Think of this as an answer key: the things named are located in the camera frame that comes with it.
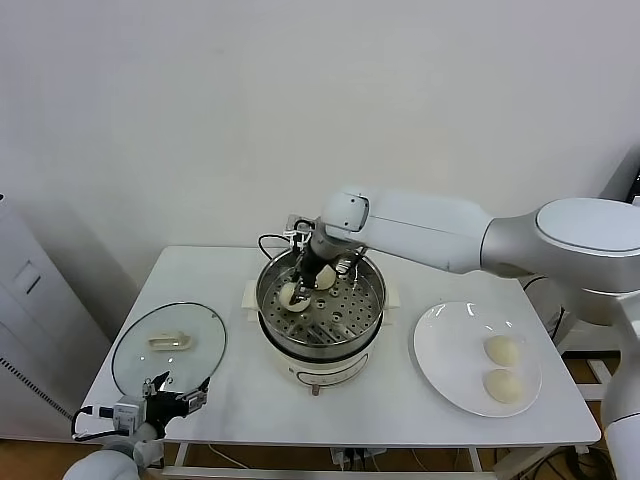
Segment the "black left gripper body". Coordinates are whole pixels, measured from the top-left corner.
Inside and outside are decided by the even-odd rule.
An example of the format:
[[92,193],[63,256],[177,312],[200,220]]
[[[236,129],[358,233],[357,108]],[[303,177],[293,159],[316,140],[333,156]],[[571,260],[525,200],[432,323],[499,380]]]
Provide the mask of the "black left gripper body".
[[188,414],[188,402],[179,393],[160,391],[146,399],[145,422],[157,434],[165,434],[171,420],[185,418]]

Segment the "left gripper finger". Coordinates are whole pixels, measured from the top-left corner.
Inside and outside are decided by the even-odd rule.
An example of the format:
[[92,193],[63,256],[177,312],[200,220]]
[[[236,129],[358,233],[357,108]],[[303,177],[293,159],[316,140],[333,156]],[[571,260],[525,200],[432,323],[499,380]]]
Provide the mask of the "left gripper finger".
[[169,377],[169,372],[166,371],[154,377],[153,379],[147,378],[142,385],[142,396],[144,398],[150,398],[157,395],[165,385]]
[[182,395],[188,410],[199,410],[207,403],[209,383],[210,378],[206,378],[198,387]]

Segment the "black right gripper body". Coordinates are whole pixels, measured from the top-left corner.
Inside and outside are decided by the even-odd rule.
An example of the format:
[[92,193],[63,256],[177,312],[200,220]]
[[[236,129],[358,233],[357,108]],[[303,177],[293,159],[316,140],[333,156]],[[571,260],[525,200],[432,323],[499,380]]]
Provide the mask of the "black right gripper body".
[[316,277],[325,267],[325,260],[314,252],[303,252],[298,261],[299,283],[306,289],[314,289]]

